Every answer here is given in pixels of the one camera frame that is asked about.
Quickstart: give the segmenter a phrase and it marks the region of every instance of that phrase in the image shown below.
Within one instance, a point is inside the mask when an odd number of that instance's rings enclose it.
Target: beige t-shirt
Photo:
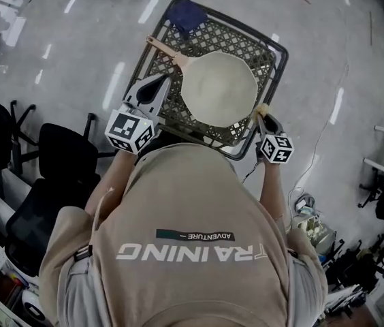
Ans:
[[[53,323],[61,265],[89,242],[90,226],[83,210],[59,213],[40,273]],[[179,144],[145,156],[91,244],[115,326],[287,323],[283,237],[216,151]]]

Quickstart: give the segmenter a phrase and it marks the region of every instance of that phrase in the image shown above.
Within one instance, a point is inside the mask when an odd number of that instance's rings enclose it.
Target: gray floor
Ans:
[[[25,127],[36,137],[51,122],[82,133],[88,112],[99,118],[93,142],[104,144],[103,128],[144,47],[145,37],[171,0],[160,0],[144,24],[138,19],[150,0],[32,0],[22,11],[27,22],[16,47],[4,46],[0,56],[0,102],[11,99],[23,109],[37,110]],[[289,51],[289,62],[272,101],[272,113],[295,143],[295,155],[281,168],[285,195],[312,161],[321,131],[333,110],[340,87],[345,90],[335,125],[328,124],[317,145],[319,156],[304,190],[311,193],[325,222],[348,243],[369,242],[384,230],[373,205],[358,209],[366,194],[358,189],[371,171],[363,157],[384,162],[384,11],[375,0],[193,0],[271,36],[276,33]],[[370,45],[369,12],[373,43]],[[10,27],[0,14],[0,31]],[[43,59],[52,44],[48,59]],[[124,62],[109,110],[101,104],[114,68]],[[43,70],[39,84],[35,79]],[[236,162],[238,175],[253,167],[250,151]],[[108,160],[99,167],[102,171]],[[30,168],[26,173],[31,175]],[[246,187],[259,195],[263,168]],[[300,190],[293,192],[299,195]]]

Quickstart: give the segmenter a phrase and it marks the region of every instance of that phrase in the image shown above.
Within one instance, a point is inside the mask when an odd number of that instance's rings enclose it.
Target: shopping cart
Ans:
[[[190,57],[200,57],[218,50],[240,57],[251,68],[258,84],[255,105],[269,104],[285,69],[289,57],[287,50],[247,25],[202,5],[199,6],[207,13],[207,21],[191,31],[188,38],[184,38],[167,19],[167,12],[179,1],[171,1],[152,36]],[[218,150],[233,160],[245,156],[257,132],[254,122],[245,118],[222,128],[197,121],[180,94],[182,72],[168,56],[151,45],[146,45],[123,100],[127,99],[129,89],[137,81],[155,74],[169,74],[172,78],[170,92],[159,112],[162,130]]]

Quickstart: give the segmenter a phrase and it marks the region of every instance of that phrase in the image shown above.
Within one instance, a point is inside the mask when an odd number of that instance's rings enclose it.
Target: black office chair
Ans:
[[[95,173],[98,153],[89,141],[89,114],[84,135],[46,123],[39,134],[39,171],[44,178],[35,181],[20,208],[6,224],[5,252],[21,271],[39,274],[59,211],[65,206],[84,208],[100,177]]]
[[[12,152],[13,164],[10,168],[15,173],[22,174],[22,163],[33,158],[33,154],[21,154],[19,138],[22,138],[33,146],[37,146],[37,143],[23,134],[20,127],[28,113],[36,107],[33,104],[29,106],[17,121],[14,112],[15,105],[16,101],[10,103],[12,114],[9,114],[6,108],[0,104],[0,170],[9,167]]]
[[[384,175],[379,174],[376,168],[374,170],[374,178],[372,185],[366,186],[364,184],[359,184],[359,188],[362,190],[369,191],[369,196],[364,200],[364,202],[360,202],[357,207],[364,208],[369,202],[378,201],[379,197],[383,193],[384,188]]]

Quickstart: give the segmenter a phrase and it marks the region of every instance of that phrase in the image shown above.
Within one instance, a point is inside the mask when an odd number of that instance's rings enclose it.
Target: wooden handle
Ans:
[[[159,49],[160,51],[162,51],[163,53],[165,53],[167,56],[171,58],[175,58],[177,53],[179,53],[174,51],[172,48],[166,46],[163,42],[160,42],[158,39],[156,39],[153,36],[147,36],[146,42],[148,42],[150,45],[153,45],[155,48]]]

